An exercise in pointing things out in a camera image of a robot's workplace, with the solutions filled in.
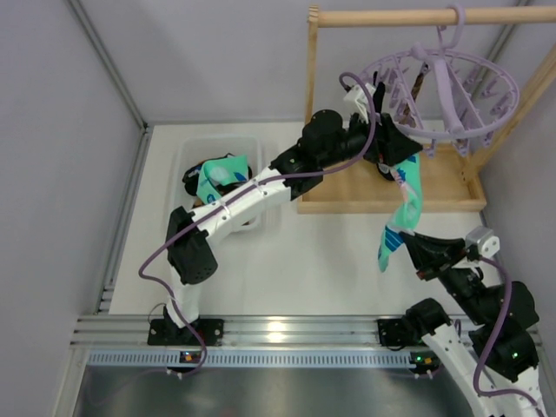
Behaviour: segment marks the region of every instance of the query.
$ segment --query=gray wall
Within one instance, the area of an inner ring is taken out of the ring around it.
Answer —
[[[536,4],[553,4],[540,0]],[[556,24],[518,28],[500,64],[523,85],[556,42]],[[489,226],[514,280],[533,292],[540,332],[556,368],[556,83],[483,169]]]
[[[0,415],[49,415],[139,131],[62,0],[0,4]]]
[[[83,0],[143,115],[152,121],[302,119],[308,6],[323,10],[446,7],[447,0]],[[514,0],[460,0],[466,7]],[[484,55],[494,26],[473,26],[462,50]],[[342,109],[338,75],[360,71],[433,28],[321,30],[315,107]],[[420,104],[435,109],[435,93]]]

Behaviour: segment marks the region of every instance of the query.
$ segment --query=wooden frame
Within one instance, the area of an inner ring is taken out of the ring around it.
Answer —
[[[452,9],[320,11],[310,6],[308,14],[307,88],[305,123],[313,115],[314,74],[319,28],[373,26],[455,25]],[[496,7],[466,9],[466,24],[556,23],[556,6]],[[556,44],[521,91],[512,119],[496,134],[490,148],[460,158],[449,145],[439,148],[434,159],[421,158],[421,177],[426,212],[481,211],[487,200],[478,173],[536,101],[556,78]],[[397,185],[383,180],[368,162],[325,177],[322,184],[303,195],[298,212],[390,213],[401,203]]]

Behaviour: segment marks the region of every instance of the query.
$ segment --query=white table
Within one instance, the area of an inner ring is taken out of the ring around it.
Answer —
[[[137,269],[164,242],[173,157],[188,138],[233,133],[261,139],[265,163],[293,144],[300,122],[156,126],[142,173],[112,298],[111,314],[148,314],[166,301],[159,285]],[[219,268],[204,286],[201,314],[403,314],[433,297],[449,314],[461,312],[437,281],[421,282],[405,247],[381,274],[377,251],[389,215],[298,215],[295,203],[269,210],[261,226],[226,238],[215,251]],[[418,232],[463,237],[479,214],[424,214]],[[169,280],[166,254],[148,272]],[[485,268],[485,284],[498,282]]]

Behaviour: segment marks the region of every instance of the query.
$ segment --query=hanger hook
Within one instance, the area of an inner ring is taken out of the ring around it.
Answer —
[[[446,30],[446,26],[437,26],[436,31],[438,33],[438,40],[440,43],[440,50],[450,50],[455,48],[458,42],[461,39],[461,33],[463,32],[463,28],[466,24],[466,10],[461,6],[461,4],[454,3],[447,6],[449,9],[454,9],[456,14],[458,15],[458,24],[455,28],[455,32],[453,33],[452,40],[448,43],[442,42],[442,34],[443,30]]]

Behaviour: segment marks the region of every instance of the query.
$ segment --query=white bin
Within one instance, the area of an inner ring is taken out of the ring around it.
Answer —
[[[252,136],[239,135],[212,135],[201,136],[186,140],[178,149],[175,168],[170,179],[169,209],[170,212],[183,206],[187,211],[193,208],[195,197],[189,195],[183,187],[183,174],[185,171],[207,159],[225,156],[227,153],[247,155],[248,165],[257,175],[262,167],[262,149],[260,142]],[[258,215],[251,222],[243,225],[241,231],[256,228],[261,223]]]

